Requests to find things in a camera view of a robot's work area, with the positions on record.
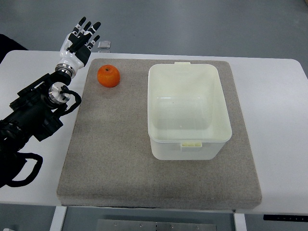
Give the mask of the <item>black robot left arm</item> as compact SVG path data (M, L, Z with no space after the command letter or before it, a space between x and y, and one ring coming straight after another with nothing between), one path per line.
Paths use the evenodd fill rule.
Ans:
M0 122L1 187L26 186L38 175L42 156L20 150L31 137L42 141L52 136L63 126L60 117L81 104L80 95L67 87L73 77L73 72L64 68L45 74L10 103L13 112Z

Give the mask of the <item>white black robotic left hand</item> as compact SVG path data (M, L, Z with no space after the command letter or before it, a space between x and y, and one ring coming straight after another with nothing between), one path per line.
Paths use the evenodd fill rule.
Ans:
M55 70L66 72L74 78L77 71L88 62L91 50L100 38L96 34L100 26L100 22L92 24L86 21L86 17L83 17L66 36L60 49L60 61Z

